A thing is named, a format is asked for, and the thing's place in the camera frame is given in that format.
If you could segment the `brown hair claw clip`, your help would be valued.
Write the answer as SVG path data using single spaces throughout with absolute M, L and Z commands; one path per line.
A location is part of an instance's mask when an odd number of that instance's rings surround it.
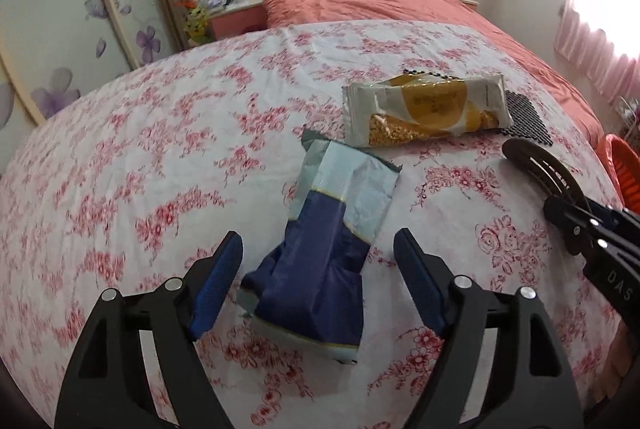
M 526 139 L 511 138 L 502 145 L 502 154 L 518 169 L 534 178 L 549 195 L 589 210 L 582 188 L 570 171 L 550 152 Z

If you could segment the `blue and teal wrapper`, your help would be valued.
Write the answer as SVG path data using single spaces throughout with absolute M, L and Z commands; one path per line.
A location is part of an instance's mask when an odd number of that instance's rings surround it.
M 307 130 L 284 238 L 241 281 L 254 331 L 354 364 L 363 333 L 361 271 L 400 167 Z

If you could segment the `orange laundry basket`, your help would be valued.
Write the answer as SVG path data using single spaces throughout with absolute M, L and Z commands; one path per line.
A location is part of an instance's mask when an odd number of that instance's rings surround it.
M 600 139 L 597 154 L 624 206 L 639 215 L 639 156 L 628 143 L 615 134 L 607 134 Z

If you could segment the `black mesh mat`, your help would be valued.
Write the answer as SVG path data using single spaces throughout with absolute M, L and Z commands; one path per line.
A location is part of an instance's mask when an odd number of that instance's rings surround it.
M 434 72 L 415 71 L 404 69 L 404 76 L 409 77 L 409 82 L 417 82 L 425 79 L 427 82 L 444 82 L 445 80 L 454 80 L 454 76 L 438 74 Z M 506 93 L 506 105 L 512 117 L 512 126 L 510 128 L 499 129 L 500 134 L 507 137 L 523 138 L 534 141 L 540 145 L 552 146 L 553 141 L 536 108 L 529 98 L 522 93 L 513 92 L 511 90 L 504 91 Z

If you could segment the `pink curtain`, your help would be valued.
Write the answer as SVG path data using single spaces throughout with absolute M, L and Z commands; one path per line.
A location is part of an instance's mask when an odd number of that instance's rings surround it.
M 639 97 L 639 0 L 565 0 L 554 48 L 608 102 Z

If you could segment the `floral pink tablecloth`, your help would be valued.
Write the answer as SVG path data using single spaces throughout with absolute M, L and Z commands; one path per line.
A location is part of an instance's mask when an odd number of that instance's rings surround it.
M 139 293 L 213 253 L 229 231 L 250 271 L 278 245 L 307 129 L 343 134 L 342 89 L 406 68 L 500 75 L 533 102 L 552 153 L 597 202 L 620 202 L 589 138 L 531 56 L 462 26 L 367 21 L 229 39 L 140 68 L 36 129 L 1 179 L 1 360 L 52 420 L 75 342 L 99 293 Z M 440 350 L 392 256 L 408 227 L 451 269 L 495 291 L 535 288 L 591 403 L 617 316 L 544 221 L 534 181 L 498 134 L 388 150 L 401 168 L 362 271 L 355 365 L 257 335 L 234 299 L 198 355 L 240 428 L 398 428 Z

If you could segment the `yellow white snack packet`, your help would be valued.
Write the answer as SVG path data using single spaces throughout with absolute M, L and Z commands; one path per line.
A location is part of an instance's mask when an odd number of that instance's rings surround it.
M 500 75 L 444 78 L 405 73 L 343 88 L 345 140 L 380 148 L 480 130 L 506 129 L 513 118 Z

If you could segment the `bed with salmon duvet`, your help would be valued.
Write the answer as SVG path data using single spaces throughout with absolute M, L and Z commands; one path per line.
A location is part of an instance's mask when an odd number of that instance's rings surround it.
M 529 72 L 597 146 L 605 137 L 596 113 L 568 80 L 548 63 L 460 0 L 262 0 L 270 28 L 353 20 L 424 21 L 469 26 Z

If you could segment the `yellow green plush toy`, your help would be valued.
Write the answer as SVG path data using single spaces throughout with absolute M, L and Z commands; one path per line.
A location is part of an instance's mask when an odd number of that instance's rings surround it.
M 183 30 L 195 45 L 205 45 L 212 41 L 208 15 L 204 8 L 196 6 L 186 12 Z

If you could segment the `pink left nightstand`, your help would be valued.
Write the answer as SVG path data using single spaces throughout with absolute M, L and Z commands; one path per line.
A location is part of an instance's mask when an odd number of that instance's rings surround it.
M 267 28 L 267 12 L 262 0 L 245 0 L 213 13 L 209 25 L 216 40 L 259 32 Z

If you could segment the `sliding door wardrobe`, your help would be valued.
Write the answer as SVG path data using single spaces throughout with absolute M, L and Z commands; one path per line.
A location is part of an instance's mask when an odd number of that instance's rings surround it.
M 163 0 L 1 0 L 1 161 L 41 120 L 178 50 Z

